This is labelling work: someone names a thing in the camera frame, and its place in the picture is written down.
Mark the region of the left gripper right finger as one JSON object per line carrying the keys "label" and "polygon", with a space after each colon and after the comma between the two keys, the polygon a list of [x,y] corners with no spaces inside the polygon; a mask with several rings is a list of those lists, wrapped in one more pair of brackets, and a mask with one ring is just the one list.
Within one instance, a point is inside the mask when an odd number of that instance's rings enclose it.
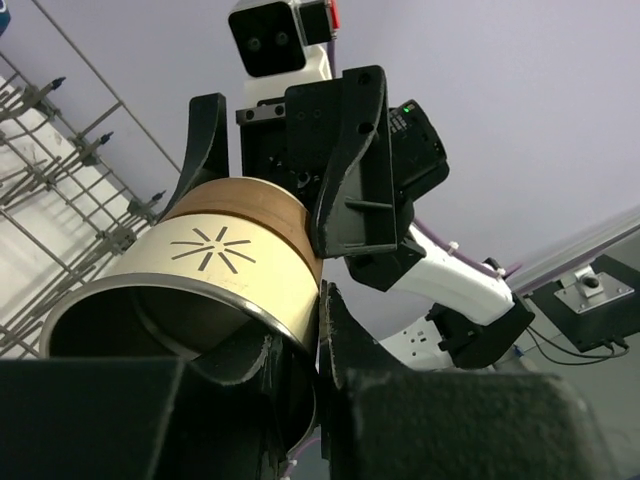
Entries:
{"label": "left gripper right finger", "polygon": [[319,300],[323,455],[334,479],[606,479],[589,405],[545,373],[416,371],[350,314]]}

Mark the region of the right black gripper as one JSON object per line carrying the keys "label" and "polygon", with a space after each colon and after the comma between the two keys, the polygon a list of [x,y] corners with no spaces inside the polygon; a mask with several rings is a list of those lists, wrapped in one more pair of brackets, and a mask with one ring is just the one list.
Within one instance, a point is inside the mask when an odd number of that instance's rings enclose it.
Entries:
{"label": "right black gripper", "polygon": [[[389,114],[386,74],[377,65],[292,86],[285,99],[236,113],[243,175],[274,183],[303,204],[320,258],[386,254],[401,242]],[[196,187],[228,176],[226,98],[193,97],[183,166],[162,214]]]}

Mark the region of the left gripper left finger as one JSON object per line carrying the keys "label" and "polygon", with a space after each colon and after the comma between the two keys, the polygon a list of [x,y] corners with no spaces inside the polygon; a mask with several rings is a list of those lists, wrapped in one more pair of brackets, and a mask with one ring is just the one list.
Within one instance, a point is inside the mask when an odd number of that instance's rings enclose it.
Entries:
{"label": "left gripper left finger", "polygon": [[5,360],[5,479],[272,479],[279,342],[178,358]]}

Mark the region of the dark blue mug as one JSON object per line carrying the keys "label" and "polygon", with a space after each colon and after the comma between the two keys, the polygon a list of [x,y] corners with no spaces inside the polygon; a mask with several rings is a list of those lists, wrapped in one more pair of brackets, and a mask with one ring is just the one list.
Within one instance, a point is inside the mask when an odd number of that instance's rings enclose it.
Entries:
{"label": "dark blue mug", "polygon": [[11,13],[5,0],[0,0],[0,36],[4,34],[11,22]]}

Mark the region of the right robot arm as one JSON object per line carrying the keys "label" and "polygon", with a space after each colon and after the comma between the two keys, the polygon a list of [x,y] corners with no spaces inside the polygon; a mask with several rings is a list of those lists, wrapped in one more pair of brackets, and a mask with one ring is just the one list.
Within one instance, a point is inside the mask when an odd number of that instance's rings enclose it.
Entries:
{"label": "right robot arm", "polygon": [[495,363],[532,314],[493,260],[464,257],[419,226],[414,204],[449,173],[422,108],[388,104],[383,68],[295,78],[236,118],[242,174],[229,174],[226,100],[189,103],[183,170],[164,218],[216,214],[277,236],[315,278],[329,258],[358,283],[432,299],[422,338],[429,369]]}

